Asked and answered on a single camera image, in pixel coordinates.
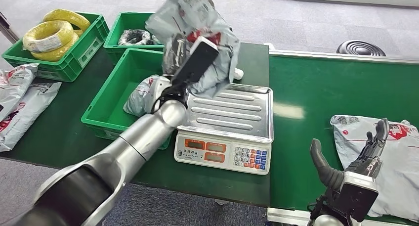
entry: floor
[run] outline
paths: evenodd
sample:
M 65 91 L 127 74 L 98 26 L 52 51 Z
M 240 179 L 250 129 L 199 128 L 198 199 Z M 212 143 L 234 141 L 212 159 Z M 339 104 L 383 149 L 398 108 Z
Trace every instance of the floor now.
M 155 11 L 165 0 L 0 0 L 0 11 L 22 36 L 49 11 L 101 13 L 108 26 L 122 11 Z M 213 0 L 243 42 L 276 49 L 335 53 L 346 40 L 376 44 L 390 57 L 419 58 L 419 10 L 300 0 Z M 0 35 L 0 53 L 10 43 Z M 0 60 L 0 68 L 10 66 Z M 27 208 L 56 170 L 0 159 L 0 224 Z M 104 226 L 264 225 L 263 208 L 129 185 Z

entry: black round object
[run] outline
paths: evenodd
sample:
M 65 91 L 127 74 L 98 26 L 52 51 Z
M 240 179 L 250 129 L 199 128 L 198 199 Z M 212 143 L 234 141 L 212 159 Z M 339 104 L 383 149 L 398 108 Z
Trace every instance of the black round object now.
M 336 53 L 385 56 L 384 51 L 382 51 L 382 49 L 378 46 L 363 41 L 346 41 L 339 45 Z

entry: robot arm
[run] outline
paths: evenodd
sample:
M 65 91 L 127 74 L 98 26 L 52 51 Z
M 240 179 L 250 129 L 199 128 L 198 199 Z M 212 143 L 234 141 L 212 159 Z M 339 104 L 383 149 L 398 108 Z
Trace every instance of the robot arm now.
M 51 176 L 36 193 L 33 207 L 4 226 L 100 223 L 114 207 L 122 188 L 186 120 L 186 86 L 198 82 L 218 56 L 216 46 L 207 43 L 202 39 L 195 42 L 195 52 L 170 81 L 153 83 L 152 105 L 146 107 L 149 114 L 139 118 L 102 151 Z
M 386 118 L 377 123 L 373 138 L 367 132 L 367 142 L 360 155 L 344 171 L 333 169 L 322 154 L 320 141 L 313 139 L 311 158 L 326 193 L 309 205 L 309 225 L 353 226 L 360 225 L 378 196 L 375 178 L 381 167 L 380 155 L 388 137 Z

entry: green plastic crate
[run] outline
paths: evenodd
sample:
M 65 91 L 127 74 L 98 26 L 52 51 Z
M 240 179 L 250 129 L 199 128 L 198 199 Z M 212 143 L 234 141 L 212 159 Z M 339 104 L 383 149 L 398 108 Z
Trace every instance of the green plastic crate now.
M 105 41 L 109 28 L 100 14 L 82 13 L 91 26 L 83 33 L 77 42 L 58 61 L 50 62 L 35 59 L 27 50 L 22 50 L 22 39 L 6 50 L 2 57 L 13 67 L 21 64 L 39 63 L 37 77 L 72 82 L 82 72 L 90 59 Z
M 123 110 L 129 95 L 145 78 L 162 74 L 163 53 L 127 49 L 82 116 L 82 122 L 100 138 L 116 139 L 138 117 Z M 160 149 L 166 149 L 169 139 Z
M 114 65 L 119 61 L 122 54 L 128 48 L 139 48 L 163 51 L 164 45 L 118 45 L 118 40 L 121 37 L 124 30 L 128 29 L 145 29 L 145 22 L 151 16 L 152 13 L 144 12 L 121 12 L 114 25 L 109 32 L 108 38 L 106 38 L 105 47 Z

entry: white label sticker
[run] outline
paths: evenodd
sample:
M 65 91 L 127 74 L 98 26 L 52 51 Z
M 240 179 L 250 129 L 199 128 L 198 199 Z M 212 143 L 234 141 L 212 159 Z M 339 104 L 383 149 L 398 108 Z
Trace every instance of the white label sticker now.
M 50 37 L 38 40 L 28 45 L 33 47 L 35 52 L 48 52 L 60 48 L 61 41 L 57 34 L 54 34 Z

